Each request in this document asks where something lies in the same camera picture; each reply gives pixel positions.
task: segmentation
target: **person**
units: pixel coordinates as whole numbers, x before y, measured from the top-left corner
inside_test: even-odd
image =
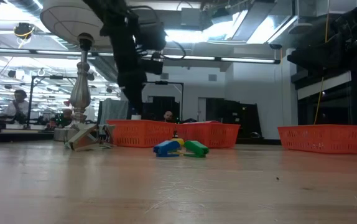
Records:
[[[27,116],[29,109],[29,103],[25,101],[27,93],[24,90],[16,90],[14,92],[14,98],[15,100],[9,103],[4,114],[8,116]]]
[[[164,114],[165,122],[173,123],[173,113],[171,111],[166,111]]]
[[[64,128],[72,123],[72,110],[65,109],[62,111],[62,118],[57,124],[59,128]]]

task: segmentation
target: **white wall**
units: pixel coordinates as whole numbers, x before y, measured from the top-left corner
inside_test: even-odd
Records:
[[[297,97],[290,76],[295,65],[234,63],[226,72],[225,98],[257,104],[263,137],[279,139],[277,127],[297,125]]]
[[[274,74],[276,67],[234,63],[228,70],[225,86],[227,100],[257,104],[261,132],[266,139],[279,139],[277,127],[283,125],[281,83]]]
[[[164,67],[164,73],[169,74],[169,82],[184,82],[184,108],[183,119],[198,116],[198,99],[200,98],[224,98],[225,73],[219,68],[192,67]],[[209,74],[217,75],[216,82],[209,81]],[[148,81],[159,81],[160,76],[147,74]],[[148,96],[174,96],[176,102],[181,104],[181,93],[172,85],[148,84],[142,91],[142,100],[148,100]]]
[[[296,71],[286,58],[282,65],[233,63],[226,73],[219,68],[181,67],[164,67],[164,72],[169,74],[169,82],[185,84],[183,119],[197,119],[199,98],[225,98],[257,104],[266,139],[279,139],[278,126],[297,125],[297,93],[290,82]],[[217,82],[209,82],[209,74],[216,74]],[[149,81],[160,80],[157,75],[147,77]],[[149,96],[174,96],[181,102],[181,93],[172,85],[148,84],[142,92],[143,101]]]

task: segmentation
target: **orange plastic basket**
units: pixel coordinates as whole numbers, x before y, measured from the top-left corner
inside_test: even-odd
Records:
[[[357,126],[305,125],[278,127],[286,149],[330,154],[357,154]]]
[[[240,125],[196,122],[177,125],[179,138],[198,141],[210,148],[234,147]]]
[[[113,144],[127,147],[154,147],[172,139],[175,124],[148,120],[107,120],[115,124]]]

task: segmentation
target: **white lamp shade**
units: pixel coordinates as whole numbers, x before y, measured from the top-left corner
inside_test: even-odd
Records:
[[[111,48],[109,37],[101,37],[103,23],[82,0],[45,0],[40,20],[44,26],[63,40],[79,44],[78,35],[93,36],[94,47]]]

